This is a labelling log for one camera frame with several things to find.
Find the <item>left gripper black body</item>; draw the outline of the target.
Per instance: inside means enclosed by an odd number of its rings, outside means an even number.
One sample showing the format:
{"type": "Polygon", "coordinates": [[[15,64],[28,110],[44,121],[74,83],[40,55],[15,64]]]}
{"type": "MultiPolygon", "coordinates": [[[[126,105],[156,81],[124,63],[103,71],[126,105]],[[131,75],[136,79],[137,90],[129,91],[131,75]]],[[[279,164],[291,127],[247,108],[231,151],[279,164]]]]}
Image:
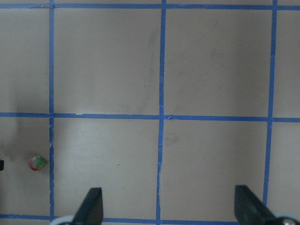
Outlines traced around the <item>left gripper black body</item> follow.
{"type": "Polygon", "coordinates": [[[0,160],[0,171],[4,170],[4,161],[1,159],[0,160]]]}

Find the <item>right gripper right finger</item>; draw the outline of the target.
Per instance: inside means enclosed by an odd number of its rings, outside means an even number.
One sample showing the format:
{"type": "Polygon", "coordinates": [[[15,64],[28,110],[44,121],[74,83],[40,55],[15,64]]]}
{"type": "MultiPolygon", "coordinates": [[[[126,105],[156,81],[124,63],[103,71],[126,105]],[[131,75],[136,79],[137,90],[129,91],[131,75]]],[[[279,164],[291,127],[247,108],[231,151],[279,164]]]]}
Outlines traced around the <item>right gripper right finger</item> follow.
{"type": "Polygon", "coordinates": [[[298,225],[299,220],[275,215],[246,185],[234,189],[234,215],[241,225],[298,225]]]}

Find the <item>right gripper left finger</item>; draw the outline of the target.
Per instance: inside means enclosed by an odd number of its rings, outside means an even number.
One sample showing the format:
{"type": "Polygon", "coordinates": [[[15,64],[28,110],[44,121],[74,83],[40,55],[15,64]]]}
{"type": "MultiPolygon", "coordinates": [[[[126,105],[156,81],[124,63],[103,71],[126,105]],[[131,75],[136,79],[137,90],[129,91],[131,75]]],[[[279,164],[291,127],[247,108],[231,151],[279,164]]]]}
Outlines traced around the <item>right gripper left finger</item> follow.
{"type": "Polygon", "coordinates": [[[103,217],[102,189],[93,187],[88,191],[74,216],[55,218],[50,225],[101,225],[103,217]]]}

